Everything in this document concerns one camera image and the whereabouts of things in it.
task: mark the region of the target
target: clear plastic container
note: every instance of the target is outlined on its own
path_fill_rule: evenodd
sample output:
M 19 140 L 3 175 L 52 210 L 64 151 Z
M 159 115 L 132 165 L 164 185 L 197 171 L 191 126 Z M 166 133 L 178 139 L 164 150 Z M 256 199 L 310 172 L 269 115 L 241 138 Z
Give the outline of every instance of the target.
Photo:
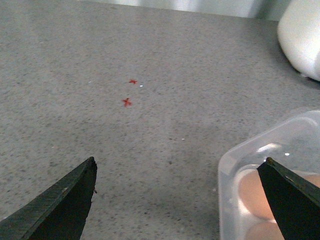
M 244 240 L 253 225 L 267 221 L 246 211 L 238 197 L 239 180 L 267 157 L 301 176 L 320 174 L 320 111 L 294 116 L 222 156 L 218 166 L 220 240 Z

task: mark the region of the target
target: granite countertop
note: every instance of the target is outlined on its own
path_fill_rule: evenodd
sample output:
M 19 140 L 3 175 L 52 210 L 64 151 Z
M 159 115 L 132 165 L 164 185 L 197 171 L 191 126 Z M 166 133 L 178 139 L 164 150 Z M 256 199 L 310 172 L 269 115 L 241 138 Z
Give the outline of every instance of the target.
M 319 83 L 283 55 L 277 24 L 3 1 L 0 219 L 94 156 L 82 240 L 219 239 L 222 155 L 320 102 Z

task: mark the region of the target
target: gray countertop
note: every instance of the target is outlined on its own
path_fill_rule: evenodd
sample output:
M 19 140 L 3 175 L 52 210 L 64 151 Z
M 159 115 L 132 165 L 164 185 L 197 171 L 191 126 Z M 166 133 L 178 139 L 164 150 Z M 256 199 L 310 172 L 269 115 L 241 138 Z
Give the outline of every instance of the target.
M 0 219 L 94 156 L 82 240 L 219 239 L 222 155 L 320 102 L 320 84 L 283 55 L 277 24 L 3 1 Z

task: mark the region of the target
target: white container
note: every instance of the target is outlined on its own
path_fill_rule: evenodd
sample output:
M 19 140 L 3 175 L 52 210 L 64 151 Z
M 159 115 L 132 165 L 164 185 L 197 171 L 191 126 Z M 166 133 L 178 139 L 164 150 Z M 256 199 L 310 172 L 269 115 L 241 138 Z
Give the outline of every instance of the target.
M 249 228 L 266 221 L 243 210 L 238 184 L 267 157 L 300 176 L 320 174 L 320 111 L 292 117 L 222 156 L 218 166 L 220 240 L 244 240 Z
M 292 0 L 279 21 L 277 32 L 292 66 L 320 81 L 320 0 Z

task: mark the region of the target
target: small red star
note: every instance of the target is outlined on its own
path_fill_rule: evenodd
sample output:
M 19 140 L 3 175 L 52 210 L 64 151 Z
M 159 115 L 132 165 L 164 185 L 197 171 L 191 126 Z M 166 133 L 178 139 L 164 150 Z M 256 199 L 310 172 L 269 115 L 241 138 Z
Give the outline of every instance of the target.
M 124 107 L 126 108 L 127 106 L 131 106 L 132 102 L 129 101 L 129 97 L 127 97 L 126 99 L 122 100 L 122 102 L 124 102 Z
M 137 80 L 133 80 L 133 79 L 131 79 L 130 81 L 129 81 L 129 83 L 131 83 L 131 84 L 136 84 L 138 81 Z

